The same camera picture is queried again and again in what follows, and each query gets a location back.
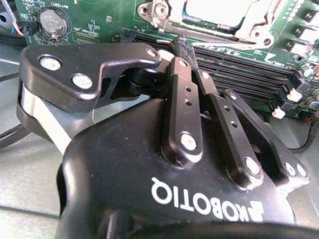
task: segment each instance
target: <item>green circuit board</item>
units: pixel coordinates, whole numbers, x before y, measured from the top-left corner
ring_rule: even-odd
[[[40,31],[27,37],[28,45],[108,43],[114,41],[114,36],[124,37],[128,32],[165,39],[173,39],[176,36],[170,33],[159,33],[151,24],[138,16],[136,12],[138,5],[150,0],[15,0],[15,2],[21,21],[38,22],[40,11],[48,6],[64,10],[71,19],[72,30],[68,36],[53,42]],[[296,38],[294,33],[297,27],[303,24],[306,15],[316,6],[311,0],[286,0],[271,27],[270,32],[274,36],[275,43],[268,49],[236,50],[210,47],[209,50],[223,51],[239,58],[291,70],[309,63],[318,69],[309,81],[318,83],[319,87],[319,67],[316,67],[316,64],[319,64],[319,49],[316,45],[309,47],[302,57],[286,49],[288,42]],[[295,117],[300,111],[315,113],[316,111],[305,104],[305,99],[312,95],[316,87],[305,92],[303,100],[295,104],[286,113],[287,116]]]

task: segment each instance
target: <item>screw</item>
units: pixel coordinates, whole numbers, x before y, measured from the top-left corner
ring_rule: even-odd
[[[247,168],[249,168],[253,174],[260,173],[259,165],[251,157],[245,157],[245,163]]]
[[[196,140],[188,133],[183,133],[180,136],[180,142],[186,149],[190,151],[195,150],[197,147]]]
[[[209,79],[209,74],[207,72],[202,72],[201,75],[205,78],[205,79]]]
[[[61,68],[61,63],[54,57],[50,56],[41,57],[40,65],[50,71],[56,71]]]
[[[179,60],[179,64],[180,64],[181,66],[183,66],[183,67],[186,67],[186,66],[187,66],[186,63],[185,63],[183,60]]]
[[[153,50],[147,50],[147,53],[150,55],[150,56],[152,56],[152,57],[156,57],[157,56],[157,54],[153,51]]]
[[[74,85],[80,87],[81,89],[89,89],[93,85],[92,80],[88,76],[80,73],[72,76],[72,82]]]
[[[301,174],[301,176],[303,176],[303,177],[307,176],[306,171],[304,170],[304,168],[301,167],[300,164],[296,164],[296,167],[297,167],[298,172]]]
[[[290,175],[295,176],[296,171],[295,169],[290,165],[290,163],[285,163],[285,168],[289,172]]]
[[[155,7],[155,13],[158,17],[165,17],[167,16],[167,7],[163,3],[159,3]]]
[[[229,95],[233,100],[237,99],[237,96],[234,93],[230,92]]]

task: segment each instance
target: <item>black cable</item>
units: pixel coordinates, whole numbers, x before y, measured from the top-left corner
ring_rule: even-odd
[[[5,137],[4,139],[0,139],[0,150],[18,142],[30,133],[31,132],[29,130],[21,125],[21,127],[19,127],[17,131],[13,132],[12,134],[8,134],[8,137]]]
[[[310,148],[310,146],[312,145],[315,137],[316,137],[316,132],[317,132],[317,127],[319,126],[319,119],[314,120],[309,128],[309,132],[308,132],[308,137],[306,142],[303,144],[303,146],[299,147],[299,148],[290,148],[290,150],[292,151],[292,153],[303,153],[305,152],[307,149]]]
[[[19,73],[13,73],[13,74],[10,74],[10,75],[1,76],[0,77],[0,83],[3,82],[3,81],[7,81],[7,80],[11,80],[11,79],[17,78],[18,76],[19,76]]]

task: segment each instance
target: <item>hole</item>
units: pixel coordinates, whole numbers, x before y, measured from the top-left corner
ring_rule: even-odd
[[[3,15],[0,15],[0,20],[1,20],[2,22],[6,22],[6,17],[3,16]]]
[[[192,106],[192,103],[189,100],[185,100],[185,104],[187,104],[188,106]]]
[[[264,40],[264,45],[268,46],[271,43],[271,40],[269,38]]]
[[[224,106],[224,109],[225,109],[226,111],[230,112],[230,109],[229,109],[228,106]]]
[[[302,57],[302,56],[298,56],[296,60],[297,60],[297,61],[302,61],[302,60],[303,60],[303,57]]]
[[[234,128],[237,128],[237,124],[234,121],[231,121],[230,123]]]

